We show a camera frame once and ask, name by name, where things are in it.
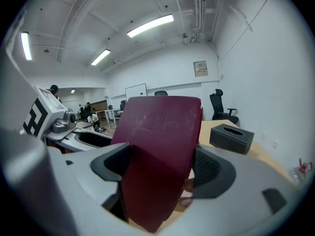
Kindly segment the grey wall panel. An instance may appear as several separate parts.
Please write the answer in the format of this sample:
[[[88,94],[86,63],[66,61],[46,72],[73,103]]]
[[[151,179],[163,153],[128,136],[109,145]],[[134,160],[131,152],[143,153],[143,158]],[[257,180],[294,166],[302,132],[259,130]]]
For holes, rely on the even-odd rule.
[[[208,76],[206,61],[196,61],[193,63],[195,77]]]

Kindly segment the whiteboard on stand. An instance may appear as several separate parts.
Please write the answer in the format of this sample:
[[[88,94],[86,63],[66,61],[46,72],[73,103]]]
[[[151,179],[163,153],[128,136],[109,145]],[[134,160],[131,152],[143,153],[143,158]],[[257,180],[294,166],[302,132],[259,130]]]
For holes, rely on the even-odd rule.
[[[126,102],[132,97],[147,96],[146,83],[125,88]]]

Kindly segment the white desk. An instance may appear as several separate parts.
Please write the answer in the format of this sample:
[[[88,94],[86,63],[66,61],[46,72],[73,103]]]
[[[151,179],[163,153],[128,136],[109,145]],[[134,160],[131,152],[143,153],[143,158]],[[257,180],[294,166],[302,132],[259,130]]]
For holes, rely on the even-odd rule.
[[[98,111],[95,111],[94,113],[99,118],[105,117],[108,123],[110,122],[110,120],[112,120],[114,124],[117,123],[114,110],[98,110]]]

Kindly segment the black tissue box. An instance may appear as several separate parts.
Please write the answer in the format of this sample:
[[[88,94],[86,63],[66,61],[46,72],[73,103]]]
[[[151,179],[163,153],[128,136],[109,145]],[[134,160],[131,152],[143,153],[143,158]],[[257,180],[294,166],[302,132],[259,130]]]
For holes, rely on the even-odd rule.
[[[211,128],[209,143],[217,148],[246,155],[250,150],[253,138],[254,133],[250,131],[220,124]]]

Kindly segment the maroon book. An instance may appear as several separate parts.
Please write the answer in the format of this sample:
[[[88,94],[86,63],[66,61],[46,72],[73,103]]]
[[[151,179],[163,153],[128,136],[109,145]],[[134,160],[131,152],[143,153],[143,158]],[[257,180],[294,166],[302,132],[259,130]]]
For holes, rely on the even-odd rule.
[[[128,218],[148,232],[156,232],[178,203],[201,119],[197,97],[132,97],[123,110],[112,138],[113,144],[130,144],[123,199]]]

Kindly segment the person's right hand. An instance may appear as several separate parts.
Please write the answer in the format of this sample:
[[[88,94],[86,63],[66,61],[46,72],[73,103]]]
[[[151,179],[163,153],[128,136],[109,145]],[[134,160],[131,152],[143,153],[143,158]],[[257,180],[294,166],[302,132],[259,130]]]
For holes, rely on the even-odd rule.
[[[191,193],[190,196],[182,196],[179,198],[179,205],[184,208],[187,208],[192,203],[192,193],[194,190],[194,178],[186,179],[183,185],[183,190],[187,193]]]

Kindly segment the clear water bottle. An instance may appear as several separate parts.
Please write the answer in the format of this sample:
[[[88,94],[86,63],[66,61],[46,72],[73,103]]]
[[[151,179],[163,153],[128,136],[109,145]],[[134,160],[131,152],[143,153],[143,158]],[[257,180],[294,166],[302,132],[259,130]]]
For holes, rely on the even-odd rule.
[[[313,163],[299,158],[298,165],[291,168],[289,175],[299,189],[304,188],[312,176]]]

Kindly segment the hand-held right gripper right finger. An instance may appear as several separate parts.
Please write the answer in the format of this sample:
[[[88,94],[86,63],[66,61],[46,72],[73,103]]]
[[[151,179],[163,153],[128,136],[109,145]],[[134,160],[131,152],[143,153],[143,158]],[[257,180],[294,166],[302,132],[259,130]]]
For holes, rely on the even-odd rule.
[[[191,215],[200,231],[252,230],[299,196],[270,165],[215,147],[196,147],[193,171]]]

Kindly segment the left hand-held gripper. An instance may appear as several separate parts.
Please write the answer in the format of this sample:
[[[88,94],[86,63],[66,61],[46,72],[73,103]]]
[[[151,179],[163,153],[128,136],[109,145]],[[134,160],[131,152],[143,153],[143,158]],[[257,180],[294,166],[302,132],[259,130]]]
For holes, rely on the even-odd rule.
[[[75,130],[77,128],[75,114],[48,90],[38,86],[34,89],[38,95],[23,123],[23,129],[28,134],[39,139],[47,138],[59,142],[73,131],[74,152],[102,148],[111,144],[112,138],[104,134],[87,129]]]

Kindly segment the long ceiling light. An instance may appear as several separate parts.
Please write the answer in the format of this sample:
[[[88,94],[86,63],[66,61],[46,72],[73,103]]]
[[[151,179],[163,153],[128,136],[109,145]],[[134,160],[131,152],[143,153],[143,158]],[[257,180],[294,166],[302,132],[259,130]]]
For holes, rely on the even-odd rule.
[[[20,36],[21,36],[22,48],[24,51],[25,58],[26,60],[32,60],[30,44],[29,44],[29,34],[27,32],[22,32]]]
[[[92,63],[92,66],[96,66],[100,61],[102,61],[106,56],[111,53],[110,50],[105,49]]]
[[[129,31],[127,33],[127,35],[130,37],[130,38],[133,38],[147,30],[150,30],[152,28],[155,28],[155,27],[158,27],[160,25],[164,25],[164,24],[168,24],[168,23],[171,23],[174,21],[174,18],[173,18],[173,15],[172,14],[169,14],[169,15],[165,15],[163,17],[160,17],[158,19],[155,19],[153,21],[150,21],[148,23],[145,23],[131,31]]]

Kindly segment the light wooden table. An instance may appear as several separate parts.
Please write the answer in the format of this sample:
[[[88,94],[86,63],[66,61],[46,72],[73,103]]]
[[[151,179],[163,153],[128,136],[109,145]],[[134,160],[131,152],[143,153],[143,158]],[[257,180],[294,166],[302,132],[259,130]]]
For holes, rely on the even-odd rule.
[[[199,143],[201,145],[211,146],[209,143],[210,140],[210,131],[213,127],[216,127],[221,124],[227,124],[233,127],[238,127],[237,125],[233,124],[229,120],[203,120],[201,122],[201,129],[199,134]],[[262,147],[258,142],[252,141],[251,147],[247,153],[248,157],[261,160],[266,164],[270,165],[273,169],[279,172],[284,178],[286,178],[294,187],[297,187],[296,184],[293,182],[287,171],[267,152],[267,150]],[[170,217],[162,223],[162,225],[158,229],[158,233],[164,230],[167,226],[173,223],[176,219],[178,219],[182,213],[184,212],[184,208],[180,205],[177,205],[175,210],[172,212]]]

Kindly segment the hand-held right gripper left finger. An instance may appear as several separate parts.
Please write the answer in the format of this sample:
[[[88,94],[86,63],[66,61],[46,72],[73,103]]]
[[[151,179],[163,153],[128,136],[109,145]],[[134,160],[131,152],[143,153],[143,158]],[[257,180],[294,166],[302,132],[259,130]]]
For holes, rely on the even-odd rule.
[[[64,154],[71,173],[99,205],[114,207],[121,198],[121,182],[130,164],[130,144]]]

